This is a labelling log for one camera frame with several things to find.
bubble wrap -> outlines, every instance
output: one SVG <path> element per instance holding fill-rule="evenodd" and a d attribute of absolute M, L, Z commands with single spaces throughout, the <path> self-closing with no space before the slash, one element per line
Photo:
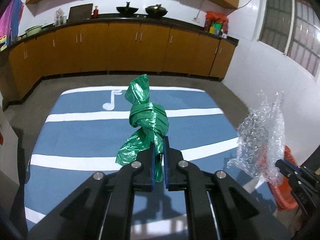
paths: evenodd
<path fill-rule="evenodd" d="M 237 157 L 228 162 L 253 178 L 273 185 L 282 183 L 283 176 L 275 163 L 284 158 L 285 135 L 282 114 L 283 92 L 276 93 L 276 101 L 268 104 L 261 91 L 261 107 L 249 109 L 249 115 L 238 127 Z"/>

red bottle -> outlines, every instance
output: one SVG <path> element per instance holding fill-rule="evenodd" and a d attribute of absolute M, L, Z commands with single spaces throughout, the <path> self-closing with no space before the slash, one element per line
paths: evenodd
<path fill-rule="evenodd" d="M 98 6 L 96 6 L 96 8 L 93 10 L 93 19 L 98 18 L 98 13 L 99 13 Z"/>

screw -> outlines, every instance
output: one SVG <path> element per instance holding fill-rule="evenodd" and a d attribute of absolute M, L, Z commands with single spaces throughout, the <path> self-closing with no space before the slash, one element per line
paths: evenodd
<path fill-rule="evenodd" d="M 224 179 L 227 176 L 227 174 L 224 171 L 217 171 L 216 174 L 219 179 Z"/>
<path fill-rule="evenodd" d="M 133 167 L 135 169 L 140 168 L 141 167 L 141 162 L 135 161 L 135 162 L 131 163 L 131 167 Z"/>
<path fill-rule="evenodd" d="M 104 176 L 104 173 L 101 172 L 101 171 L 98 171 L 93 175 L 93 178 L 96 179 L 96 180 L 99 180 L 99 179 L 102 179 L 103 176 Z"/>
<path fill-rule="evenodd" d="M 178 165 L 182 168 L 185 168 L 189 165 L 189 163 L 187 161 L 183 160 L 183 161 L 179 161 Z"/>

power outlet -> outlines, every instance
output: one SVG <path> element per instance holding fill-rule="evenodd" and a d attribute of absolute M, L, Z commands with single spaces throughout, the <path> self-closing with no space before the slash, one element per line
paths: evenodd
<path fill-rule="evenodd" d="M 196 23 L 200 23 L 200 19 L 199 18 L 193 18 L 192 21 L 196 22 Z"/>

green plastic bag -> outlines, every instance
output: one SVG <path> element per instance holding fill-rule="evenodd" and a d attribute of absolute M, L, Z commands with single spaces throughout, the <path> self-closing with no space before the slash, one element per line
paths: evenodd
<path fill-rule="evenodd" d="M 116 163 L 126 165 L 136 160 L 140 151 L 156 147 L 155 181 L 162 181 L 163 137 L 168 133 L 167 114 L 162 106 L 149 102 L 150 90 L 148 76 L 142 75 L 130 82 L 124 95 L 131 104 L 129 123 L 132 127 L 140 126 L 118 151 Z"/>

